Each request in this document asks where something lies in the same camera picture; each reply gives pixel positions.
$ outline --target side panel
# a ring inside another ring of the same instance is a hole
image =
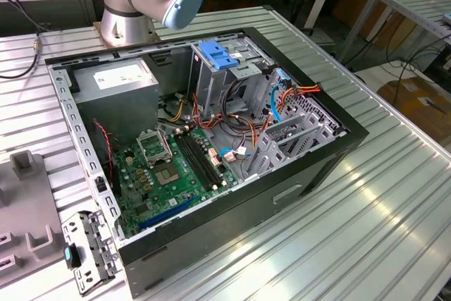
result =
[[[135,298],[173,274],[194,264],[221,245],[280,212],[305,190],[318,187],[343,153],[331,155],[261,194],[236,205],[200,227],[168,242],[163,247],[125,266],[132,296]]]

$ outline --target white label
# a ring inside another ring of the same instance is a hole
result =
[[[428,102],[433,102],[433,101],[430,100],[428,97],[418,98],[418,100],[419,100],[424,106],[430,106],[430,105],[428,104]]]
[[[411,82],[408,82],[406,84],[403,84],[404,87],[406,87],[410,92],[418,91],[418,87],[415,84],[412,84]]]
[[[141,80],[151,80],[150,74],[144,73],[138,65],[129,65],[113,70],[102,70],[94,74],[99,89],[130,84]]]
[[[169,199],[169,204],[170,204],[170,206],[171,207],[174,207],[176,204],[177,204],[177,200],[176,199],[174,199],[174,198],[172,198],[172,199]]]
[[[234,58],[234,59],[238,59],[238,58],[242,57],[241,53],[232,53],[232,54],[229,54],[229,55],[230,55],[231,58]]]

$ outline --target connector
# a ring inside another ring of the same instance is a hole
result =
[[[42,49],[41,38],[39,38],[39,35],[33,42],[33,49],[35,50],[35,54],[38,54]]]

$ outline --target blue clip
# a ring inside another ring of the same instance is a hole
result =
[[[276,68],[276,72],[277,72],[278,76],[280,77],[280,79],[282,79],[282,80],[291,80],[291,78],[288,76],[287,73],[285,73],[283,71],[282,68]]]
[[[238,61],[231,58],[226,49],[217,42],[200,42],[199,48],[202,53],[214,64],[216,70],[223,70],[236,66]]]

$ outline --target metal rail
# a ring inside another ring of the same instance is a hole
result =
[[[450,155],[274,11],[198,15],[163,39],[255,26],[370,132],[323,185],[141,300],[432,300],[451,276]],[[32,59],[32,35],[0,39],[0,71]],[[44,57],[103,49],[92,28],[43,34]],[[0,161],[43,154],[61,220],[93,210],[43,61],[0,85]],[[0,291],[3,300],[77,300],[59,262]],[[124,275],[86,300],[129,300]]]
[[[451,26],[443,21],[443,15],[451,12],[451,0],[368,0],[359,18],[346,37],[341,54],[338,57],[340,62],[344,61],[355,37],[359,34],[377,1],[382,1],[388,7],[385,10],[385,20],[389,18],[390,13],[397,11],[437,36],[437,38],[448,37],[443,41],[447,43],[451,42],[451,37],[449,37],[451,35]],[[376,26],[378,26],[377,30],[382,24],[383,21],[376,23]]]

